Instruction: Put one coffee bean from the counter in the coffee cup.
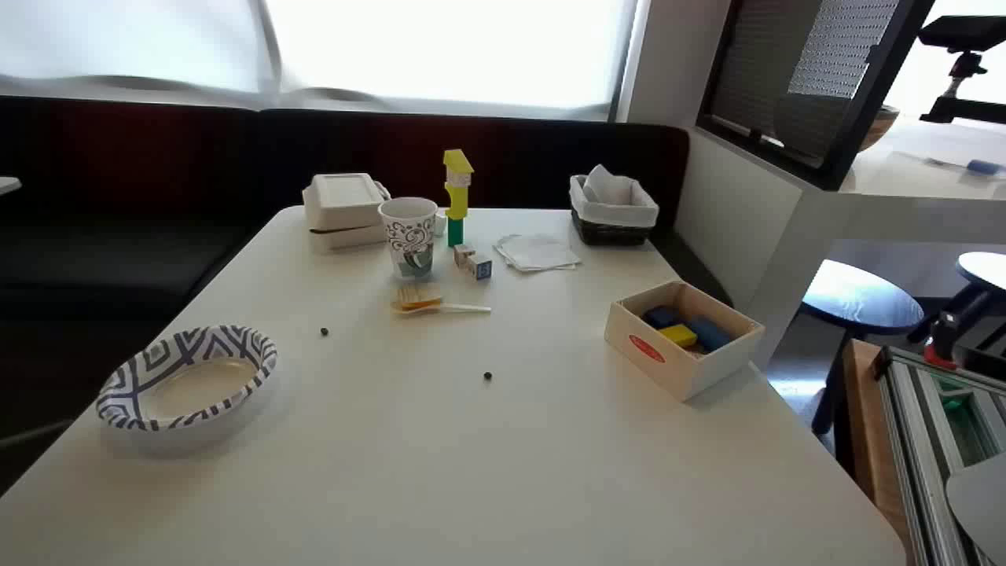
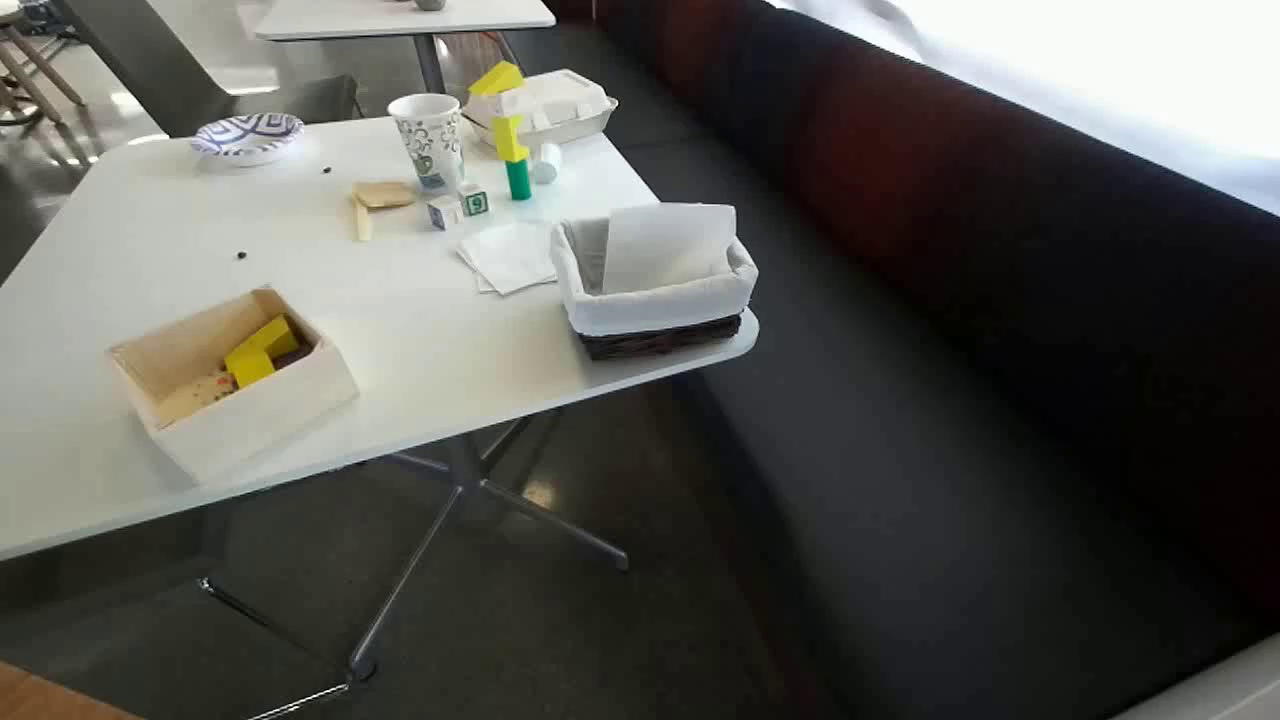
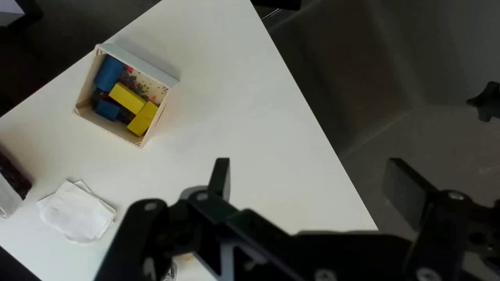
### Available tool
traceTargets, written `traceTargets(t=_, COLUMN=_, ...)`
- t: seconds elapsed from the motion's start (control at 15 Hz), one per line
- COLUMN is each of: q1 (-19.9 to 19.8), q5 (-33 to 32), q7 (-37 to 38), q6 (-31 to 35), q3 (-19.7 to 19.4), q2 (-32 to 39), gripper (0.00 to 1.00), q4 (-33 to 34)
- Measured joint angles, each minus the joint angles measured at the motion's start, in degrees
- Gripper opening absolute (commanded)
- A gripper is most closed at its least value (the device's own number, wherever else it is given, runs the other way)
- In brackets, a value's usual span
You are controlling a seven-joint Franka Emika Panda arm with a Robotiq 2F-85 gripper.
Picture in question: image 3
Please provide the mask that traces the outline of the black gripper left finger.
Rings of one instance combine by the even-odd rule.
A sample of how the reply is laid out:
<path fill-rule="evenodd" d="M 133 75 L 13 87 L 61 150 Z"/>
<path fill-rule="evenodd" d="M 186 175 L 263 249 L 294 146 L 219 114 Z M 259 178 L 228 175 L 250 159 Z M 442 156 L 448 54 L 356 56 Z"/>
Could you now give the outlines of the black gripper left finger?
<path fill-rule="evenodd" d="M 188 187 L 180 201 L 191 206 L 225 206 L 231 192 L 231 165 L 228 157 L 217 157 L 205 185 Z"/>

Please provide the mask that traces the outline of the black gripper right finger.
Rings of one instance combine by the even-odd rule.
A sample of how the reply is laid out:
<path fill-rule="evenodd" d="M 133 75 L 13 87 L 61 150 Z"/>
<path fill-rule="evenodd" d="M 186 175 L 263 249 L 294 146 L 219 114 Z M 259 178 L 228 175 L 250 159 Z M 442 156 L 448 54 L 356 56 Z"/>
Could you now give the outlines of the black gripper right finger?
<path fill-rule="evenodd" d="M 383 190 L 391 204 L 419 231 L 428 201 L 438 189 L 402 157 L 389 157 L 386 162 Z"/>

